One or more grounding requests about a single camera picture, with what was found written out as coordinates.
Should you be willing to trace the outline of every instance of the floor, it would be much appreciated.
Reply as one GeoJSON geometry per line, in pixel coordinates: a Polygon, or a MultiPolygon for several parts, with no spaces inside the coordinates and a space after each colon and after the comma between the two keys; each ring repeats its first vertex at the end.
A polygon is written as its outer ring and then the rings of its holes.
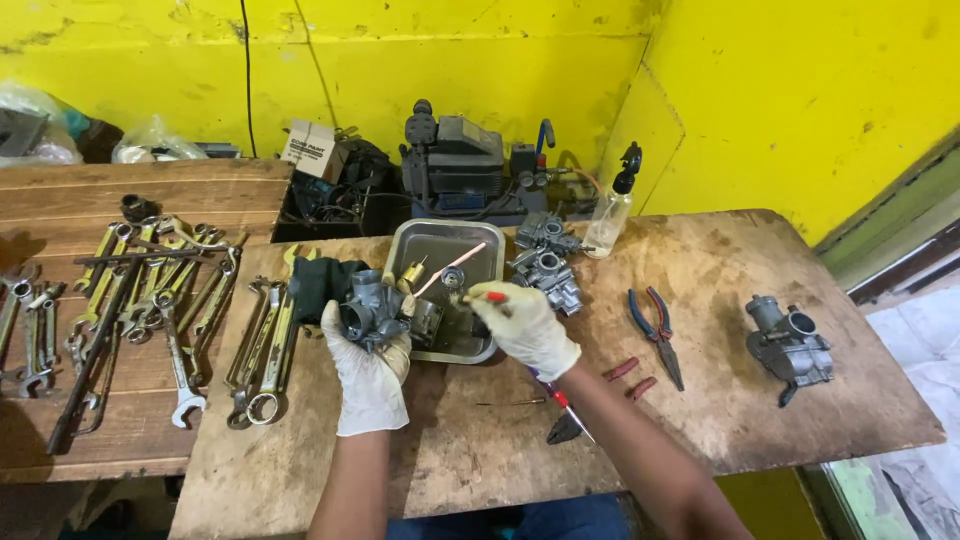
{"type": "Polygon", "coordinates": [[[867,459],[901,493],[918,538],[960,538],[960,284],[869,313],[867,320],[948,438],[943,445],[867,459]]]}

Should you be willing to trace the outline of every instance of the hand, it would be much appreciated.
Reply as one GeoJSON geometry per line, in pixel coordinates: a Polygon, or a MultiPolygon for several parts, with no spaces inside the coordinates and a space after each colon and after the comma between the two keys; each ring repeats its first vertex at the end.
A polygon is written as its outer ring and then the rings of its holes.
{"type": "Polygon", "coordinates": [[[335,300],[326,303],[320,327],[344,388],[337,434],[349,437],[406,426],[410,418],[400,385],[410,370],[410,335],[398,335],[368,353],[344,337],[335,300]]]}
{"type": "Polygon", "coordinates": [[[580,345],[566,337],[546,296],[536,288],[508,282],[478,283],[470,288],[470,307],[483,319],[505,353],[536,369],[537,379],[551,382],[580,358],[580,345]],[[488,292],[502,292],[506,302],[494,304],[488,292]]]}

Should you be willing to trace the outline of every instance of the cardboard box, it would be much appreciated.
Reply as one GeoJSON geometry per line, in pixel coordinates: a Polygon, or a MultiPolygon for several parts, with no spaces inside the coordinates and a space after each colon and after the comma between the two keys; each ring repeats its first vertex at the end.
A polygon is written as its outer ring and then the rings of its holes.
{"type": "Polygon", "coordinates": [[[294,118],[280,158],[301,172],[337,184],[347,154],[348,150],[336,143],[333,128],[294,118]]]}

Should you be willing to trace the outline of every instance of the stained wood surface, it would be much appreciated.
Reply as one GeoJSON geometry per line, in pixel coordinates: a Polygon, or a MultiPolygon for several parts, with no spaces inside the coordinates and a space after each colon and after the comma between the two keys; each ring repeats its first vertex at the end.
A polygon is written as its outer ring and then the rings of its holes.
{"type": "MultiPolygon", "coordinates": [[[[580,234],[586,224],[575,224],[580,234]]],[[[306,243],[320,254],[382,267],[391,238],[306,243]]],[[[238,283],[282,276],[285,245],[248,250],[238,283]]],[[[633,385],[660,380],[636,406],[657,419],[716,475],[877,454],[943,442],[943,428],[855,306],[782,217],[768,210],[647,216],[628,221],[604,260],[572,258],[585,308],[564,321],[597,372],[629,356],[633,385]],[[664,373],[631,319],[627,289],[653,285],[672,315],[686,391],[664,373]],[[836,380],[800,390],[777,408],[783,383],[746,351],[755,330],[744,305],[772,294],[799,305],[832,344],[836,380]]],[[[428,267],[427,274],[437,268],[428,267]]],[[[642,309],[653,307],[640,295],[642,309]]],[[[232,360],[254,296],[238,286],[216,360],[232,360]]],[[[321,339],[301,336],[288,409],[270,426],[233,431],[232,403],[215,386],[187,470],[171,538],[243,538],[306,530],[335,440],[340,384],[321,339]]],[[[543,439],[553,403],[477,406],[542,394],[526,370],[495,356],[466,366],[416,361],[404,385],[410,425],[392,437],[390,510],[420,516],[624,489],[585,437],[543,439]]]]}
{"type": "MultiPolygon", "coordinates": [[[[189,417],[193,430],[170,421],[177,391],[170,354],[162,339],[120,347],[103,425],[77,437],[65,455],[46,455],[46,440],[60,417],[74,375],[62,341],[69,322],[86,308],[72,292],[83,269],[73,258],[91,255],[111,221],[122,221],[120,198],[138,193],[190,224],[208,223],[228,239],[241,229],[247,246],[270,241],[290,177],[289,164],[273,160],[172,161],[132,165],[71,165],[0,170],[0,269],[25,260],[40,265],[39,278],[68,283],[58,306],[57,346],[61,364],[49,399],[17,397],[0,386],[0,481],[37,482],[123,476],[172,475],[186,470],[201,415],[189,417]]],[[[209,269],[202,270],[197,285],[209,269]]],[[[207,357],[220,350],[220,334],[207,357]]],[[[19,317],[4,369],[25,363],[19,317]]],[[[96,373],[99,387],[102,374],[96,373]]]]}

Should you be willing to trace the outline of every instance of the metal tray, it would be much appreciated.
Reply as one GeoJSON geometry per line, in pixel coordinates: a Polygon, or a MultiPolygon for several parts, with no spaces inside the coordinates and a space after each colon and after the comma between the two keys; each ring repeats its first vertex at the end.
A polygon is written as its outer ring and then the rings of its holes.
{"type": "MultiPolygon", "coordinates": [[[[443,270],[450,262],[483,241],[487,242],[487,247],[460,264],[466,275],[463,287],[466,292],[477,283],[503,279],[507,242],[503,232],[493,225],[444,219],[411,219],[396,230],[385,271],[399,277],[410,263],[420,262],[426,257],[423,264],[426,271],[418,287],[415,287],[419,289],[434,272],[443,270]]],[[[486,360],[496,351],[496,344],[490,338],[480,339],[471,335],[473,314],[452,307],[449,294],[449,289],[436,280],[420,295],[442,307],[444,318],[430,350],[424,350],[414,342],[410,358],[455,364],[476,364],[486,360]]]]}

